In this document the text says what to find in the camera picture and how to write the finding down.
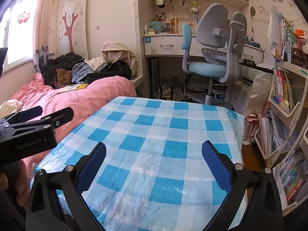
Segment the person's left hand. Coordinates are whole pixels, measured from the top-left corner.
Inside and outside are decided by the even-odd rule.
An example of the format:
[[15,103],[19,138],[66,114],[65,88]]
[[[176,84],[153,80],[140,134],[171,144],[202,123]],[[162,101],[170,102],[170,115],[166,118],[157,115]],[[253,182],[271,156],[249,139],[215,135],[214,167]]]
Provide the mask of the person's left hand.
[[[1,172],[1,192],[8,188],[7,176]],[[19,161],[19,174],[17,175],[14,182],[15,189],[17,191],[16,201],[20,207],[27,209],[28,199],[30,196],[30,182],[27,174],[27,168],[23,160]]]

